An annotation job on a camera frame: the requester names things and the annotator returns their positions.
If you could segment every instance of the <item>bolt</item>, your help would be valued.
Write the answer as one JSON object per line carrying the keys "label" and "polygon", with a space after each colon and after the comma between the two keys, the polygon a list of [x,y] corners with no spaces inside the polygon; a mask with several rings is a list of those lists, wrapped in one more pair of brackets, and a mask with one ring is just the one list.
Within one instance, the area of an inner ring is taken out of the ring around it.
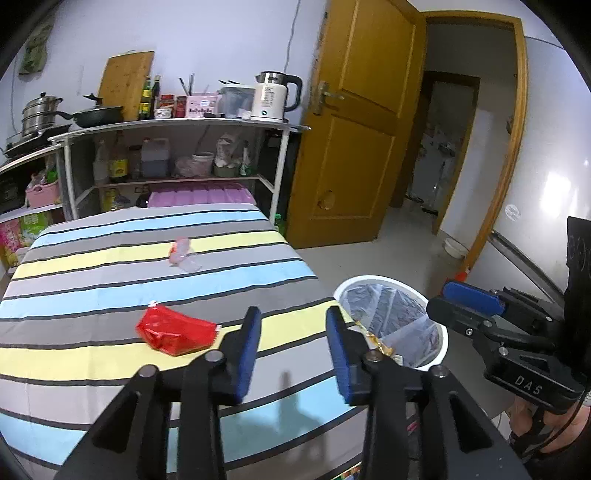
{"label": "bolt", "polygon": [[211,363],[219,362],[223,359],[223,352],[220,350],[210,350],[205,354],[205,360]]}
{"label": "bolt", "polygon": [[365,353],[365,359],[373,364],[378,363],[382,358],[384,358],[384,356],[377,348]]}
{"label": "bolt", "polygon": [[429,373],[436,378],[445,378],[449,375],[449,369],[445,365],[433,365]]}
{"label": "bolt", "polygon": [[153,377],[158,369],[154,365],[144,365],[139,369],[139,376],[144,378]]}

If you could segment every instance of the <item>electric kettle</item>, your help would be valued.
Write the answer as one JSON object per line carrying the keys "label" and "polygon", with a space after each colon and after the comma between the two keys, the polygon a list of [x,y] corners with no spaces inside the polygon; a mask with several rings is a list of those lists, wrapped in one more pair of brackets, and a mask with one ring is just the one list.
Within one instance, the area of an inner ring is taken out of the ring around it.
{"label": "electric kettle", "polygon": [[[252,103],[253,120],[268,122],[282,122],[283,113],[295,110],[300,104],[302,81],[294,75],[281,72],[261,72],[255,76],[255,97]],[[295,102],[285,106],[287,100],[287,84],[293,83],[297,87]]]}

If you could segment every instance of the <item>yellow stripe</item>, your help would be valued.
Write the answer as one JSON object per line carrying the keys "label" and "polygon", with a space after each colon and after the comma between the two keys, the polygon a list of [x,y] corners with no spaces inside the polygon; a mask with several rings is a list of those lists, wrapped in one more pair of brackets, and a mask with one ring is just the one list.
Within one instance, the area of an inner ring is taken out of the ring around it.
{"label": "yellow stripe", "polygon": [[[278,232],[229,233],[228,235],[192,239],[191,247],[196,252],[206,252],[274,242],[285,242],[285,239]],[[116,262],[137,262],[167,258],[172,246],[173,242],[164,242],[152,245],[136,245],[134,247],[112,247],[96,252],[39,260],[21,265],[14,272],[12,278],[27,278],[34,275],[46,275],[79,268],[98,267]]]}
{"label": "yellow stripe", "polygon": [[[258,351],[269,350],[323,332],[326,310],[338,305],[329,300],[320,305],[264,318]],[[350,321],[347,313],[343,315]],[[223,336],[239,325],[220,330],[212,348],[218,348]],[[115,380],[129,378],[143,365],[160,370],[183,367],[207,350],[173,357],[152,350],[145,343],[86,346],[67,350],[0,348],[0,374],[47,381]]]}

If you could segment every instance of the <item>red plastic wrapper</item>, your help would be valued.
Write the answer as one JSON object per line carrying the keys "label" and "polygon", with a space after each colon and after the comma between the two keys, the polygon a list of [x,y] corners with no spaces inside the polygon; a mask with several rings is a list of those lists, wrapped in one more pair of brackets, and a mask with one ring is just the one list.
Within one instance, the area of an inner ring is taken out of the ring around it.
{"label": "red plastic wrapper", "polygon": [[210,347],[216,338],[217,327],[215,323],[194,319],[153,303],[135,330],[153,349],[178,356]]}

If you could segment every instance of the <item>trash can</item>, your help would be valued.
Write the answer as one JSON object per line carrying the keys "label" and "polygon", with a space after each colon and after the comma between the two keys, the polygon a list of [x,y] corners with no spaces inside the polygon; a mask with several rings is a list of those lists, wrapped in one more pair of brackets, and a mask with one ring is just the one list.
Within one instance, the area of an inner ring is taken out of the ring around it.
{"label": "trash can", "polygon": [[353,320],[394,347],[404,365],[427,371],[443,361],[447,329],[428,318],[427,299],[415,289],[393,278],[361,275],[345,280],[334,297]]}

